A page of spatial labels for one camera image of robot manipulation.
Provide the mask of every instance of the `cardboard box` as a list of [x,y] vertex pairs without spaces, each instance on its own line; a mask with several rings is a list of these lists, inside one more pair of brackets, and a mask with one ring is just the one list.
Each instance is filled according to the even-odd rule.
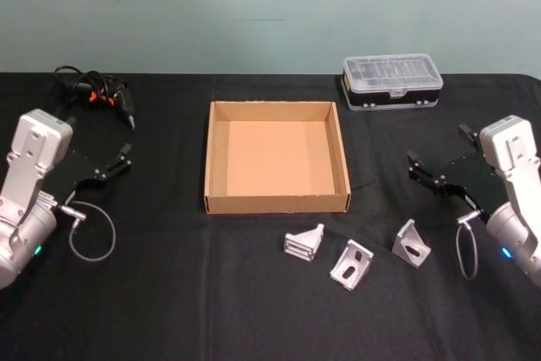
[[350,198],[334,102],[210,104],[207,213],[343,212]]

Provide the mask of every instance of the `black table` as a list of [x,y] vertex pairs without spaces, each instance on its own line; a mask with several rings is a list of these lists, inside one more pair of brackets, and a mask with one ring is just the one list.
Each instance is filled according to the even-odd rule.
[[[502,258],[481,224],[474,228],[478,278],[463,280],[454,224],[467,207],[410,181],[405,156],[413,149],[442,166],[469,151],[456,134],[459,123],[480,129],[510,113],[531,120],[541,141],[541,82],[444,75],[435,108],[356,113],[331,75],[124,77],[136,102],[133,134],[109,111],[73,111],[74,147],[97,161],[126,140],[134,144],[130,174],[82,195],[113,217],[117,249],[98,265],[76,259],[61,220],[43,252],[0,292],[2,361],[541,358],[541,291]],[[49,79],[0,75],[4,152],[19,115],[44,101]],[[207,216],[205,142],[214,100],[336,101],[349,212]],[[391,252],[410,217],[432,248],[418,270]],[[318,222],[342,227],[374,251],[353,292],[328,277],[345,237],[326,235],[312,263],[282,252],[286,232]],[[107,245],[98,223],[81,230],[81,244]]]

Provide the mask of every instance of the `clear plastic case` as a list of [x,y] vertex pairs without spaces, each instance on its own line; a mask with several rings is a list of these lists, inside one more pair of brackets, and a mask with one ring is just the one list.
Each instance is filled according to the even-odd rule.
[[342,87],[352,110],[432,107],[443,80],[428,54],[348,57]]

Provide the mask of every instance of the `aluminum angle bracket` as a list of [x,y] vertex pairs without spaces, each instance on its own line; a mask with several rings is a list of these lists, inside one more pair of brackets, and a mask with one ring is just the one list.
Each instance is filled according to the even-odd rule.
[[369,271],[373,258],[374,253],[361,244],[349,240],[346,249],[331,271],[331,278],[352,291]]
[[320,223],[314,230],[300,234],[286,234],[284,251],[303,260],[313,260],[323,238],[323,228],[324,225]]
[[415,229],[415,221],[410,219],[396,235],[392,252],[405,260],[409,265],[419,268],[429,256],[432,249],[426,245]]

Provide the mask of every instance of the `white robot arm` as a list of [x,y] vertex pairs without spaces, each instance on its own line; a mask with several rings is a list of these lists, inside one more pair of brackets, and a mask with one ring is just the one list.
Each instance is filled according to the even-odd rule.
[[[462,274],[477,273],[477,246],[469,222],[480,218],[502,246],[502,253],[541,287],[541,181],[537,147],[528,120],[508,116],[474,133],[459,126],[459,134],[475,152],[451,161],[436,173],[409,151],[409,176],[437,195],[455,195],[473,211],[457,219],[456,251]],[[464,270],[459,247],[460,231],[473,241],[473,271]]]
[[[78,257],[97,262],[107,258],[114,249],[116,234],[109,215],[95,205],[79,202],[101,212],[109,221],[113,236],[111,248],[102,257],[89,258],[79,253],[72,238],[86,215],[65,204],[80,185],[106,183],[128,169],[131,161],[127,154],[131,145],[124,145],[111,165],[100,168],[87,156],[68,150],[73,132],[69,123],[39,109],[19,118],[8,153],[8,173],[0,192],[0,289],[11,284],[39,252],[41,244],[57,226],[55,215],[59,211],[74,219],[69,242]],[[52,173],[62,160],[61,174]],[[52,194],[41,190],[45,178],[46,188]]]
[[528,120],[508,116],[479,135],[485,158],[502,177],[509,202],[487,222],[489,233],[541,287],[541,181],[537,147]]

